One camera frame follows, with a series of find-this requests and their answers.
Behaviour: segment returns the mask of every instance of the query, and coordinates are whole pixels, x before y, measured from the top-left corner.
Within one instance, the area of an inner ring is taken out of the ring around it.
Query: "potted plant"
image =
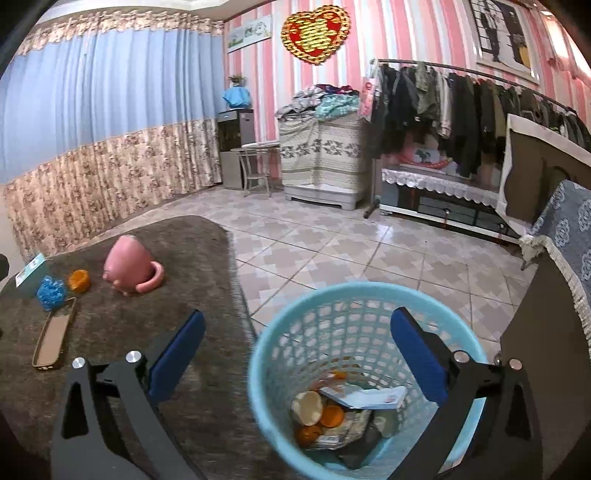
[[[228,80],[230,80],[230,83],[232,84],[233,87],[244,87],[244,84],[246,82],[246,77],[237,73],[234,75],[230,75],[228,77]]]

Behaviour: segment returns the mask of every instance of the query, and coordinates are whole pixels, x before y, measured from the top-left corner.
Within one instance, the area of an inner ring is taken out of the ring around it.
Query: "brown carpet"
[[[246,373],[252,337],[236,294],[226,232],[209,220],[185,216],[131,233],[166,270],[164,284],[144,296],[123,297],[102,280],[103,263],[116,238],[49,260],[56,277],[67,278],[84,268],[93,281],[79,299],[65,366],[58,371],[31,367],[46,317],[39,302],[20,299],[13,281],[0,293],[0,410],[20,443],[30,453],[48,458],[73,358],[122,359],[129,350],[146,348],[155,335],[174,329],[191,308],[197,308],[205,315],[205,338],[173,399],[160,404],[167,425],[210,480],[296,478],[262,438],[249,409]],[[150,472],[133,435],[126,439],[134,460]]]

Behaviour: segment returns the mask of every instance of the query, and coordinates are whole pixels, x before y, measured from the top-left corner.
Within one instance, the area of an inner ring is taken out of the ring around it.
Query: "blue cover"
[[[150,370],[148,393],[155,403],[170,399],[204,335],[205,318],[195,310]]]
[[[447,400],[447,372],[400,309],[392,312],[390,332],[425,398],[441,406]]]
[[[244,87],[231,87],[223,93],[230,108],[248,108],[252,104],[251,93]]]

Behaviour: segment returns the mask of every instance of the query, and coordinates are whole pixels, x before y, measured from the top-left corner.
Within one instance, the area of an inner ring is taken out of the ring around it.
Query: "lace trim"
[[[15,56],[26,55],[31,50],[41,50],[48,43],[59,43],[62,40],[71,40],[73,37],[81,37],[85,34],[96,35],[106,33],[109,30],[123,32],[125,30],[151,30],[164,29],[166,31],[184,29],[199,33],[223,34],[223,22],[212,21],[210,18],[202,18],[191,13],[154,13],[152,11],[140,12],[93,12],[82,14],[67,22],[54,23],[48,27],[41,27],[29,33],[18,47]]]
[[[585,335],[587,345],[589,346],[589,359],[591,359],[591,307],[589,306],[587,294],[585,293],[580,278],[564,259],[562,253],[560,253],[560,250],[556,247],[551,238],[545,235],[524,235],[519,239],[519,244],[521,245],[521,252],[524,260],[530,261],[546,250],[562,273],[573,296],[574,309],[579,314],[579,319],[581,320],[581,325],[583,327],[583,334]]]
[[[382,169],[382,180],[388,183],[406,185],[419,190],[445,193],[446,195],[472,200],[487,206],[496,206],[499,194],[491,190],[484,190],[472,185],[466,185],[454,180],[440,179],[428,174]]]

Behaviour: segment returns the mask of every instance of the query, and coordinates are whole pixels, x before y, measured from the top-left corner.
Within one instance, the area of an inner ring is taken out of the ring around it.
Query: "tiled floor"
[[[256,329],[315,288],[383,281],[444,303],[473,329],[492,360],[535,273],[517,247],[375,212],[289,202],[281,192],[243,197],[215,188],[154,209],[95,241],[178,215],[201,215],[233,235],[238,276]]]

